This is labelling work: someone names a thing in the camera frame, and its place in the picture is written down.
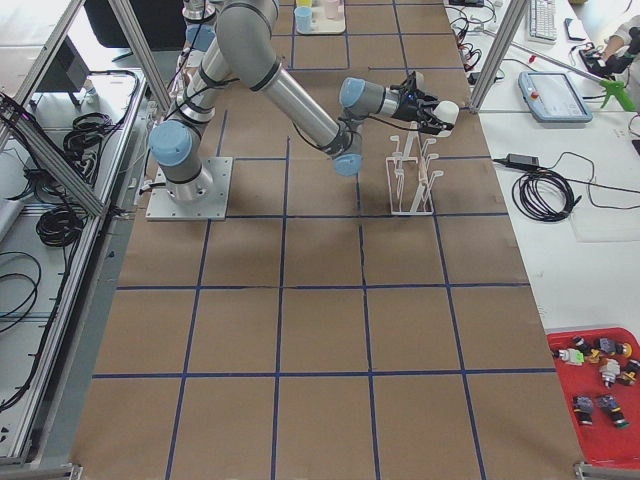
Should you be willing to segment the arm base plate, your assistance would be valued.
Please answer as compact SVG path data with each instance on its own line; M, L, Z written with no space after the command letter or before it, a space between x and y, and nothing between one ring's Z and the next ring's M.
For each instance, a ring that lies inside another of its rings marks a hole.
M166 180L158 168L156 183L146 209L149 221L224 221L232 177L232 157L207 157L199 176L192 182L176 184Z

